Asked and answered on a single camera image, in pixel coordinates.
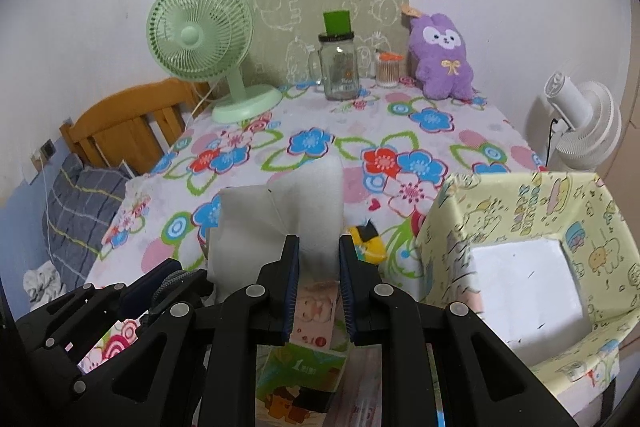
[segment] fan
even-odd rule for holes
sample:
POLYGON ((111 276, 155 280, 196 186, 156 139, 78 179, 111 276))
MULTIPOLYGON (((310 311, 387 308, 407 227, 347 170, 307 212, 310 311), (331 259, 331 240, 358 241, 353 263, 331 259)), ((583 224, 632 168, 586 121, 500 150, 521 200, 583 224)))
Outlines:
POLYGON ((220 123, 253 118, 282 99, 272 86, 244 87, 240 64, 253 33, 247 0, 157 0, 146 22, 149 49, 168 73, 189 82, 226 76, 229 95, 212 112, 220 123))
POLYGON ((559 159, 575 170, 598 167, 618 145, 622 131, 610 90, 591 80, 575 86, 568 76, 555 73, 546 82, 545 95, 569 127, 556 144, 559 159))

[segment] crumpled cloth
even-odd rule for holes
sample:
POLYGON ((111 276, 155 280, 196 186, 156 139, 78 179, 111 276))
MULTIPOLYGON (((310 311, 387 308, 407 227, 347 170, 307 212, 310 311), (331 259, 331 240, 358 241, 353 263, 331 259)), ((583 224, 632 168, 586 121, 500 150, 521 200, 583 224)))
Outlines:
POLYGON ((31 311, 66 293, 66 286, 51 261, 36 270, 27 270, 22 278, 22 287, 29 296, 31 311))

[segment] beige wallpaper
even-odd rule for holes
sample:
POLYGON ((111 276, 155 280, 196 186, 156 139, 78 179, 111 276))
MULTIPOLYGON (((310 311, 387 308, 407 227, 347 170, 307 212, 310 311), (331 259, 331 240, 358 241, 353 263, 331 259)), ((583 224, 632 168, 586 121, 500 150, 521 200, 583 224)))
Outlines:
POLYGON ((324 31, 322 13, 348 9, 358 49, 360 76, 367 76, 376 48, 406 52, 409 29, 400 5, 408 0, 249 0, 255 31, 242 64, 246 85, 274 86, 308 80, 308 56, 324 31))

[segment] cotton swab container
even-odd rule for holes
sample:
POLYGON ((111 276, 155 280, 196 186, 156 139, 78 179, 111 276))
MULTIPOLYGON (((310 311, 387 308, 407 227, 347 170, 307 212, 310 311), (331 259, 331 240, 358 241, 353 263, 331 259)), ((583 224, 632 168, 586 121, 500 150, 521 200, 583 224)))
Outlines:
POLYGON ((400 81, 400 63, 404 57, 394 53, 376 54, 376 85, 396 87, 400 81))

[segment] white cloth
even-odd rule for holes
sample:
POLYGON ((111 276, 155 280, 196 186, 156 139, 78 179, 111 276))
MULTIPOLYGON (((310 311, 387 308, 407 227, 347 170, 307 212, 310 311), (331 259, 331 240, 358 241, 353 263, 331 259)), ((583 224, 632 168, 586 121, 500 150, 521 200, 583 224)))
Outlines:
POLYGON ((209 280, 222 301, 280 259, 287 235, 300 238, 300 279, 337 280, 344 223, 340 158, 325 156, 266 185, 220 190, 220 222, 209 229, 209 280))
POLYGON ((51 261, 36 270, 27 270, 22 277, 22 287, 29 296, 31 311, 66 293, 66 286, 51 261))

